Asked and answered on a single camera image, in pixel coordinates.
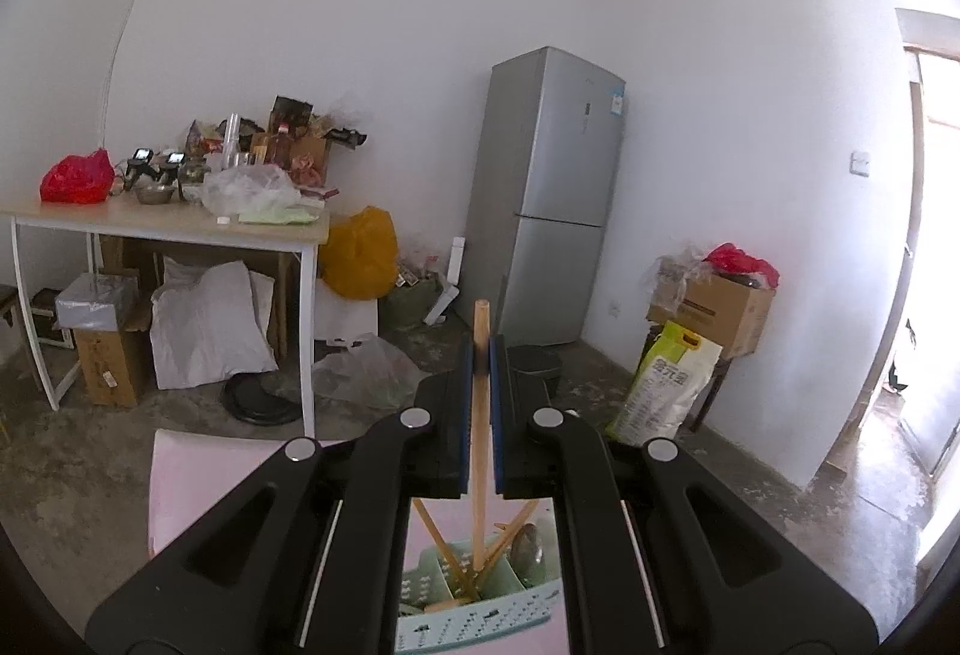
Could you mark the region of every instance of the white plastic bag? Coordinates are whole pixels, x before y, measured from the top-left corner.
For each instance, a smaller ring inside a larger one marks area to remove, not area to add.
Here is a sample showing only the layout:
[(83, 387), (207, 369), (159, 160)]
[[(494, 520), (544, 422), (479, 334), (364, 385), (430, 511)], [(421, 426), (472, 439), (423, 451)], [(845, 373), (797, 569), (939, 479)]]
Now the white plastic bag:
[[(168, 256), (163, 257), (163, 285), (154, 292), (154, 297), (160, 297), (170, 289), (191, 289), (211, 267), (181, 265)], [(256, 317), (256, 326), (260, 328), (266, 340), (270, 314), (274, 308), (274, 280), (270, 276), (264, 276), (263, 273), (250, 271), (250, 286), (253, 290), (253, 316)]]
[(265, 214), (298, 204), (301, 193), (277, 165), (241, 165), (208, 175), (200, 201), (215, 216)]
[(426, 377), (406, 354), (376, 335), (313, 367), (313, 390), (321, 397), (349, 400), (371, 408), (398, 409), (413, 404)]
[(158, 389), (277, 369), (257, 326), (251, 274), (242, 262), (210, 268), (192, 286), (157, 290), (152, 301), (150, 342)]
[(676, 314), (686, 295), (690, 281), (701, 281), (713, 271), (709, 262), (704, 262), (704, 252), (693, 246), (680, 254), (656, 258), (656, 262), (643, 277), (643, 282), (653, 295), (650, 304)]

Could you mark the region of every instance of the red bag on box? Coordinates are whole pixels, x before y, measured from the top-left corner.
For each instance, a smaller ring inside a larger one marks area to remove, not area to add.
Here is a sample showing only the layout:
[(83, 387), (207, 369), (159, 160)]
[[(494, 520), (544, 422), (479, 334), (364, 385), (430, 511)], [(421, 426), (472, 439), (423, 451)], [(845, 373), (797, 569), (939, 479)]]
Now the red bag on box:
[(44, 202), (73, 202), (78, 205), (103, 202), (113, 185), (113, 165), (105, 148), (89, 156), (67, 156), (50, 168), (40, 181)]
[(707, 259), (718, 271), (723, 273), (760, 273), (767, 279), (771, 289), (779, 284), (779, 273), (776, 268), (765, 259), (752, 257), (743, 249), (738, 249), (732, 243), (725, 243), (707, 254)]

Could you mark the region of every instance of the light switch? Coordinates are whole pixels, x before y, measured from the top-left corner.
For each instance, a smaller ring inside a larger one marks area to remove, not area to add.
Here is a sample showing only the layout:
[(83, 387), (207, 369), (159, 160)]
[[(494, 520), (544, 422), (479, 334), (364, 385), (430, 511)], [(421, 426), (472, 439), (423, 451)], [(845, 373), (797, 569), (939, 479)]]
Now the light switch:
[(864, 178), (870, 177), (870, 153), (853, 151), (850, 155), (850, 172)]

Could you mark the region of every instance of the wooden handle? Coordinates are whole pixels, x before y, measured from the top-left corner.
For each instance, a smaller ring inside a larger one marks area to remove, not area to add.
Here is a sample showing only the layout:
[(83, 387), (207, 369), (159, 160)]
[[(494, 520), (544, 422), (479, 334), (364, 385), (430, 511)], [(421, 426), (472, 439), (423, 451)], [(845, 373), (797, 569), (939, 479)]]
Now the wooden handle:
[(460, 567), (460, 561), (457, 559), (457, 556), (453, 553), (453, 550), (450, 549), (450, 545), (443, 540), (443, 536), (440, 535), (440, 529), (438, 529), (437, 524), (433, 521), (432, 516), (430, 516), (429, 511), (426, 510), (424, 502), (415, 497), (413, 500), (414, 508), (416, 509), (416, 514), (421, 516), (421, 519), (426, 525), (426, 529), (429, 530), (430, 536), (433, 538), (433, 543), (437, 545), (437, 549), (443, 559), (450, 566), (450, 572), (453, 573), (457, 582), (460, 583), (460, 587), (464, 589), (464, 593), (469, 596), (470, 599), (478, 600), (477, 591), (474, 589), (472, 581), (469, 580), (469, 577), (464, 573), (464, 570)]
[(428, 606), (424, 606), (424, 615), (432, 615), (434, 612), (447, 612), (450, 609), (456, 609), (458, 606), (464, 606), (469, 603), (469, 599), (449, 599), (447, 601), (437, 601)]
[(526, 524), (527, 519), (530, 519), (530, 515), (534, 513), (536, 505), (539, 504), (539, 500), (528, 500), (523, 508), (520, 509), (520, 514), (517, 514), (513, 519), (510, 520), (510, 524), (507, 525), (507, 529), (500, 534), (500, 537), (493, 543), (493, 546), (490, 548), (490, 552), (487, 555), (487, 562), (483, 566), (481, 572), (477, 575), (476, 582), (474, 587), (477, 591), (483, 587), (484, 581), (487, 579), (490, 572), (493, 570), (493, 566), (496, 565), (496, 562), (500, 559), (500, 555), (503, 554), (503, 551), (510, 545), (510, 543), (517, 536), (517, 533), (520, 533), (520, 528)]
[(487, 535), (487, 474), (490, 428), (490, 304), (473, 305), (473, 391), (470, 401), (470, 498), (473, 508), (473, 570), (483, 569)]

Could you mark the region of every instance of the white wall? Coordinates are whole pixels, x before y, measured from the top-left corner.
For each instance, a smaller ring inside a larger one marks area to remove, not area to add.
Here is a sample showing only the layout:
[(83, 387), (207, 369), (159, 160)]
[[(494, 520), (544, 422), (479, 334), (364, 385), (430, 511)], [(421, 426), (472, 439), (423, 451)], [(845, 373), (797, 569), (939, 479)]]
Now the white wall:
[[(864, 382), (890, 310), (911, 180), (895, 8), (960, 0), (598, 0), (597, 58), (627, 80), (613, 215), (584, 338), (632, 367), (642, 274), (733, 241), (782, 274), (760, 348), (707, 424), (805, 485)], [(868, 180), (851, 151), (872, 153)], [(611, 302), (620, 306), (610, 313)]]
[[(0, 0), (0, 196), (35, 196), (54, 162), (96, 148), (132, 3)], [(13, 284), (8, 220), (0, 223), (0, 282)], [(32, 287), (64, 286), (85, 268), (77, 237), (25, 233)]]
[(581, 52), (585, 0), (136, 0), (117, 53), (107, 147), (181, 142), (191, 119), (265, 122), (277, 94), (344, 102), (370, 135), (335, 149), (334, 209), (386, 208), (440, 250), (463, 233), (493, 64)]

